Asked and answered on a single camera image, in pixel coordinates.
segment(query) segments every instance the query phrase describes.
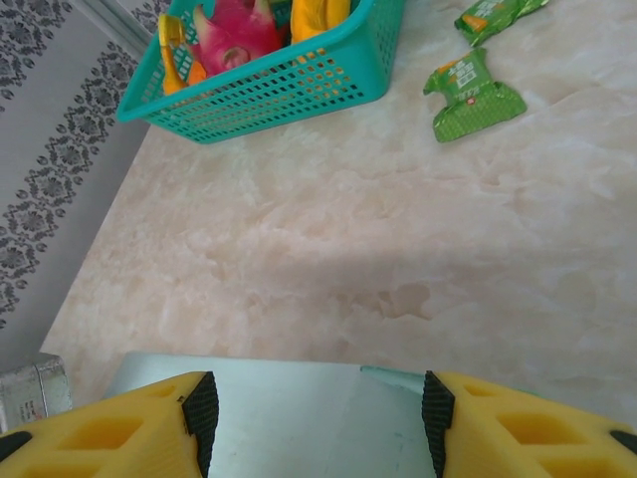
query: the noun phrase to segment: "basket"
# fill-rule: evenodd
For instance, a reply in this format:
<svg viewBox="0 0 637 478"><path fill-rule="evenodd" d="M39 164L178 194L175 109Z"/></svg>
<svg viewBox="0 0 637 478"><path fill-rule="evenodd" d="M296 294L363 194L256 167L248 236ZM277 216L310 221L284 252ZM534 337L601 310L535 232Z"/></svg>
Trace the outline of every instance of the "basket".
<svg viewBox="0 0 637 478"><path fill-rule="evenodd" d="M196 41L192 11L203 0L174 0ZM208 0L210 15L214 1ZM117 117L143 119L198 143L212 143L292 121L373 102L389 88L405 0L352 0L338 27L304 42L165 96L159 40L155 34L124 94ZM291 2L276 4L275 18L290 18ZM174 52L183 78L192 59Z"/></svg>

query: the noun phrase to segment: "gray floral pattern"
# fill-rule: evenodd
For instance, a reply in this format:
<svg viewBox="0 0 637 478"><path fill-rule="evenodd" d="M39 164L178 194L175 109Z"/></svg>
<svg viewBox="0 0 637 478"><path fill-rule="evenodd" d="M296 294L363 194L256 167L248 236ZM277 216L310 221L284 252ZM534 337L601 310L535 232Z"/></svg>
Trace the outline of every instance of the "gray floral pattern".
<svg viewBox="0 0 637 478"><path fill-rule="evenodd" d="M0 0L0 115L72 10L59 0Z"/></svg>
<svg viewBox="0 0 637 478"><path fill-rule="evenodd" d="M5 4L28 4L42 8L57 4L45 0ZM16 201L0 216L0 316L15 311L19 291L28 287L28 277L40 264L47 240L55 236L59 221L73 203L79 187L91 171L100 144L115 124L115 110L136 66L121 47L108 42L67 109L56 133L35 158L36 167L16 191ZM6 321L0 319L0 329Z"/></svg>
<svg viewBox="0 0 637 478"><path fill-rule="evenodd" d="M157 30L157 18L161 13L166 13L170 6L170 0L152 0L144 2L142 8L135 8L131 13L143 28L150 33Z"/></svg>

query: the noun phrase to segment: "black rubber pad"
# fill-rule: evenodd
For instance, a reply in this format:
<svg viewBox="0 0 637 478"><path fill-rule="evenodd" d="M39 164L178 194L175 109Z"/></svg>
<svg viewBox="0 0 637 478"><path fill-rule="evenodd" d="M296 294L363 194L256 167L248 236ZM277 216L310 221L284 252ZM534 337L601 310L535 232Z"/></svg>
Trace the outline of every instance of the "black rubber pad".
<svg viewBox="0 0 637 478"><path fill-rule="evenodd" d="M33 435L28 431L16 431L0 438L0 462L22 448L31 438Z"/></svg>
<svg viewBox="0 0 637 478"><path fill-rule="evenodd" d="M219 396L212 371L206 372L181 408L188 432L197 438L197 464L203 478L208 478L212 444L219 422Z"/></svg>
<svg viewBox="0 0 637 478"><path fill-rule="evenodd" d="M447 451L445 449L445 433L451 428L454 416L456 397L429 370L425 374L425 389L422 397L422 420L429 441L429 453L434 463L436 476L442 478L445 473Z"/></svg>
<svg viewBox="0 0 637 478"><path fill-rule="evenodd" d="M637 455L637 435L626 431L613 430L610 436Z"/></svg>

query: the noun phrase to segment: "beige marble surface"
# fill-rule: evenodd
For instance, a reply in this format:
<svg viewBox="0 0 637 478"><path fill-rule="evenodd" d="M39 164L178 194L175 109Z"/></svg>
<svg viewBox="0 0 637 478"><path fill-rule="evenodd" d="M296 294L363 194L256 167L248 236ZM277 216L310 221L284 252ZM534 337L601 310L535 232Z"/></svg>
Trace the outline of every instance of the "beige marble surface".
<svg viewBox="0 0 637 478"><path fill-rule="evenodd" d="M637 425L637 2L489 41L524 116L447 145L421 89L469 0L407 0L381 101L211 146L152 129L44 350L474 373Z"/></svg>

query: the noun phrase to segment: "green snack package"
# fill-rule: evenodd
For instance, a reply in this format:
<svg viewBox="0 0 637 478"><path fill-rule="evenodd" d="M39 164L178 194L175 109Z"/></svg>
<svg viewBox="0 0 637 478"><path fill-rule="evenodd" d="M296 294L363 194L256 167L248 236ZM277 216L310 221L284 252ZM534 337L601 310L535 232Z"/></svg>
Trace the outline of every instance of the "green snack package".
<svg viewBox="0 0 637 478"><path fill-rule="evenodd" d="M440 142L510 120L527 110L520 94L507 85L494 82L485 57L487 50L476 48L440 67L431 74L424 94L445 95L447 106L434 118L434 132Z"/></svg>
<svg viewBox="0 0 637 478"><path fill-rule="evenodd" d="M549 0L480 0L454 25L472 47L502 32L516 21L543 7Z"/></svg>

